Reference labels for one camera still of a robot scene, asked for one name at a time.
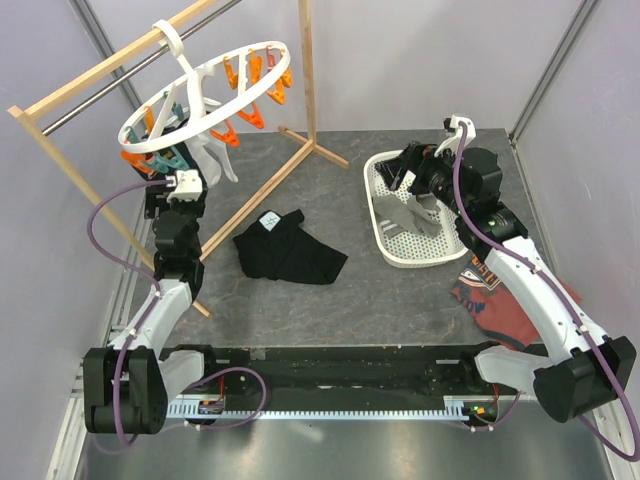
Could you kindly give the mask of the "grey sock with white stripes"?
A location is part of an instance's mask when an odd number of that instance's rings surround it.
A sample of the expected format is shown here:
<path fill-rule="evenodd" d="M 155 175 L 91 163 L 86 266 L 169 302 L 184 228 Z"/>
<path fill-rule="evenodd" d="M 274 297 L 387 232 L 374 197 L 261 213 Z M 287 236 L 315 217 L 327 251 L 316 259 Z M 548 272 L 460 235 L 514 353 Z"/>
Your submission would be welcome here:
<path fill-rule="evenodd" d="M 393 195 L 373 198 L 375 214 L 380 218 L 383 233 L 393 238 L 403 232 L 416 232 L 414 217 L 408 207 Z"/>

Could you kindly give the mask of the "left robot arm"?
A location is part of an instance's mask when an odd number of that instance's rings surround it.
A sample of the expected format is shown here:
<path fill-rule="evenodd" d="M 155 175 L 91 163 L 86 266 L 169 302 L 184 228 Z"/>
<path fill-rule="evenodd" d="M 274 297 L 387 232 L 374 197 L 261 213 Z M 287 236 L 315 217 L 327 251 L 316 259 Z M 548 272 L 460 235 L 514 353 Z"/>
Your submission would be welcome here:
<path fill-rule="evenodd" d="M 219 369 L 198 350 L 161 355 L 180 316 L 201 290 L 204 265 L 198 220 L 207 190 L 180 187 L 175 178 L 143 184 L 146 214 L 156 235 L 151 288 L 134 318 L 105 347 L 83 358 L 84 418 L 95 434 L 116 434 L 123 443 L 164 426 L 170 401 L 188 385 L 208 393 Z"/>

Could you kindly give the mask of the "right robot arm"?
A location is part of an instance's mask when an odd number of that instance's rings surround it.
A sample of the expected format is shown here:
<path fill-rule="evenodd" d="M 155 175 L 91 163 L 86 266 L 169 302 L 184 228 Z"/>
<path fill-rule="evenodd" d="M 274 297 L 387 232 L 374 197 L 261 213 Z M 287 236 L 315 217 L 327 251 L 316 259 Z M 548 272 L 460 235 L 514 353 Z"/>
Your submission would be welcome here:
<path fill-rule="evenodd" d="M 560 423 L 614 400 L 633 413 L 625 389 L 635 347 L 596 324 L 540 258 L 526 227 L 500 199 L 503 173 L 495 153 L 412 142 L 384 153 L 374 168 L 388 190 L 432 194 L 456 214 L 460 241 L 509 289 L 546 348 L 546 356 L 505 346 L 481 351 L 458 368 L 465 391 L 499 383 L 532 393 Z"/>

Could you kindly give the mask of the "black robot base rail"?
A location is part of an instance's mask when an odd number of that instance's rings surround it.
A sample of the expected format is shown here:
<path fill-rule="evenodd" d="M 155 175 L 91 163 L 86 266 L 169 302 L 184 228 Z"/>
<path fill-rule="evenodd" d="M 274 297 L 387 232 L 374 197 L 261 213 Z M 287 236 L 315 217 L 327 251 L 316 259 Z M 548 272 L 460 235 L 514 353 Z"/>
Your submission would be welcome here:
<path fill-rule="evenodd" d="M 263 391 L 272 410 L 356 410 L 433 408 L 447 396 L 488 400 L 511 395 L 511 387 L 480 378 L 474 357 L 478 345 L 352 345 L 213 347 L 181 344 L 173 352 L 204 356 L 204 373 L 221 380 L 199 387 L 222 393 L 231 408 L 253 406 Z M 237 368 L 229 374 L 227 368 Z"/>

